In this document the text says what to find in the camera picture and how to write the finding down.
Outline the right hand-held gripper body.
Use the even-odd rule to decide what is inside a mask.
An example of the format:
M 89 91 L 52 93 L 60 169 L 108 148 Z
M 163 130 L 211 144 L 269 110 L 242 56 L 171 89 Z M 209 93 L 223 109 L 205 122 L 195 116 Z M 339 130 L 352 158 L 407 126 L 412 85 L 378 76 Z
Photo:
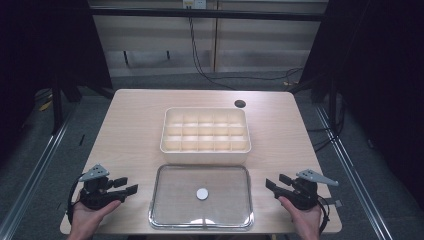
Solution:
M 287 198 L 297 209 L 309 210 L 318 204 L 318 183 L 338 186 L 339 182 L 325 177 L 311 169 L 300 171 L 292 179 L 293 191 Z

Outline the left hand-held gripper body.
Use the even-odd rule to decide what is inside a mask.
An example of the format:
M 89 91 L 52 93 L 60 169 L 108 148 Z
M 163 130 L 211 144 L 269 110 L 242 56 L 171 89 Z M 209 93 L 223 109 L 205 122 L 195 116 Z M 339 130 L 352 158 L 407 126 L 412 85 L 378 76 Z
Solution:
M 118 195 L 118 191 L 109 192 L 110 188 L 114 188 L 114 180 L 108 178 L 109 174 L 102 165 L 96 164 L 79 177 L 78 181 L 83 183 L 80 202 L 87 208 L 100 210 L 115 200 L 125 201 L 126 198 Z

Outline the person's right hand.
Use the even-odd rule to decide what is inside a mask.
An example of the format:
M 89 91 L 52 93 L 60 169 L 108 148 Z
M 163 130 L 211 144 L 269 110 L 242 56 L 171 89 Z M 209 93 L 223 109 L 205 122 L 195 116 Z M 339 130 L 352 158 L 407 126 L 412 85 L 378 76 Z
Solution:
M 278 200 L 289 212 L 295 231 L 302 240 L 320 240 L 321 209 L 319 206 L 314 206 L 309 210 L 299 210 L 283 196 Z

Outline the person's left hand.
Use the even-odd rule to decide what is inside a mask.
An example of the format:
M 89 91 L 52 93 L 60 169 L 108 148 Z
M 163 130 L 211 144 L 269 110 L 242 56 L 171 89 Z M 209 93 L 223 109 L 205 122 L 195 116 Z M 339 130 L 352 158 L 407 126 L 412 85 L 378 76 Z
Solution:
M 73 208 L 71 231 L 67 240 L 90 240 L 102 220 L 121 205 L 119 200 L 109 203 L 100 210 L 92 210 L 78 202 Z

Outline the grey tape strip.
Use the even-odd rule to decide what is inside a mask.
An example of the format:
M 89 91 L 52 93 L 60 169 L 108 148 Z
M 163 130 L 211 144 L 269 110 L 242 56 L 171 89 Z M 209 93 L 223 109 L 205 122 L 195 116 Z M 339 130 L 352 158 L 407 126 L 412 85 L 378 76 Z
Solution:
M 334 205 L 336 208 L 343 206 L 343 203 L 341 200 L 335 200 L 333 198 L 321 198 L 320 202 L 325 205 Z

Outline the clear lid with white knob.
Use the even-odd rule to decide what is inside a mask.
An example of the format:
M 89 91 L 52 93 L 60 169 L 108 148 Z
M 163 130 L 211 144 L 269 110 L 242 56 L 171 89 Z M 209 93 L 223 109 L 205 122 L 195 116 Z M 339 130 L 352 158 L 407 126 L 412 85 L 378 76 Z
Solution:
M 161 166 L 149 222 L 157 229 L 249 229 L 254 213 L 248 170 L 243 166 Z

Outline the white compartment storage box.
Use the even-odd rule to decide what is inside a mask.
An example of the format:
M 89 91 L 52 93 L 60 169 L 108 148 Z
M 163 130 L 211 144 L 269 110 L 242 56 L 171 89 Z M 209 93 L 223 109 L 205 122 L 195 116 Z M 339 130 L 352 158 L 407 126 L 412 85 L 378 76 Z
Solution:
M 169 108 L 164 116 L 160 150 L 172 164 L 243 164 L 251 151 L 245 111 Z

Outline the black metal stand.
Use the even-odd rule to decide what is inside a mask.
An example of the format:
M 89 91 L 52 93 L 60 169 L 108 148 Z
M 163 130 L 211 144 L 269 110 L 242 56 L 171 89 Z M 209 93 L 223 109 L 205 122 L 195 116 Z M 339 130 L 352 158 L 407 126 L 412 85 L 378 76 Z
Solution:
M 53 114 L 54 124 L 52 134 L 55 135 L 63 124 L 63 111 L 62 111 L 62 95 L 59 86 L 52 88 L 52 103 L 53 103 Z
M 336 107 L 337 107 L 337 86 L 335 79 L 332 78 L 330 81 L 329 90 L 329 125 L 330 129 L 335 132 L 337 128 L 336 123 Z

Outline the dark curtain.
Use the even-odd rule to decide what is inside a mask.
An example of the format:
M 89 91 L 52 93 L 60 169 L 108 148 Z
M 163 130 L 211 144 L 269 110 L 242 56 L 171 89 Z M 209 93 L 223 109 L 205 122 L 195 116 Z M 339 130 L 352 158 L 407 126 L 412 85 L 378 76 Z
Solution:
M 335 87 L 424 210 L 424 0 L 328 0 L 300 82 Z

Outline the black horizontal bar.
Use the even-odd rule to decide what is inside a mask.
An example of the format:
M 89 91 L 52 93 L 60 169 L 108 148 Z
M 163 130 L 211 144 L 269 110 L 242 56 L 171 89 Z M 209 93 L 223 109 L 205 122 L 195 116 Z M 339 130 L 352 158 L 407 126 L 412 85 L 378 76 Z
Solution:
M 324 14 L 229 11 L 229 10 L 187 10 L 187 9 L 145 9 L 145 8 L 90 8 L 92 15 L 108 16 L 143 16 L 143 17 L 187 17 L 216 19 L 254 19 L 254 20 L 284 20 L 284 21 L 314 21 L 326 19 Z

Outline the metal floor rail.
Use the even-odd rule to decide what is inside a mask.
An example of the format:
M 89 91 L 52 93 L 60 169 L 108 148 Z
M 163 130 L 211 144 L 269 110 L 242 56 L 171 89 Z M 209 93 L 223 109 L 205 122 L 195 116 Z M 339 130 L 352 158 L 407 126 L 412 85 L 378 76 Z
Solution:
M 20 224 L 23 215 L 26 212 L 41 179 L 43 178 L 58 146 L 63 139 L 63 136 L 67 131 L 69 122 L 72 119 L 75 110 L 76 107 L 73 107 L 69 110 L 66 118 L 50 136 L 45 149 L 43 150 L 37 164 L 35 165 L 35 168 L 29 175 L 29 178 L 20 191 L 18 198 L 0 225 L 0 240 L 11 240 L 15 234 L 16 229 L 18 228 L 18 225 Z
M 378 210 L 375 202 L 372 200 L 367 188 L 365 187 L 361 177 L 359 176 L 351 158 L 348 154 L 341 138 L 336 134 L 334 130 L 330 129 L 330 118 L 326 113 L 323 106 L 315 107 L 317 115 L 323 125 L 328 138 L 332 144 L 344 171 L 355 191 L 359 202 L 364 209 L 364 212 L 379 240 L 394 240 L 386 221 Z

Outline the white wall outlet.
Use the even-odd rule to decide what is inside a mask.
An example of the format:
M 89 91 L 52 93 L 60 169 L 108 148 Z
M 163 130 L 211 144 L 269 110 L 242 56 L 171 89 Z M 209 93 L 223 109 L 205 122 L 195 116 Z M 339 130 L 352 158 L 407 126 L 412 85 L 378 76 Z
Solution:
M 206 0 L 182 0 L 182 5 L 184 9 L 198 9 L 198 10 L 207 9 Z

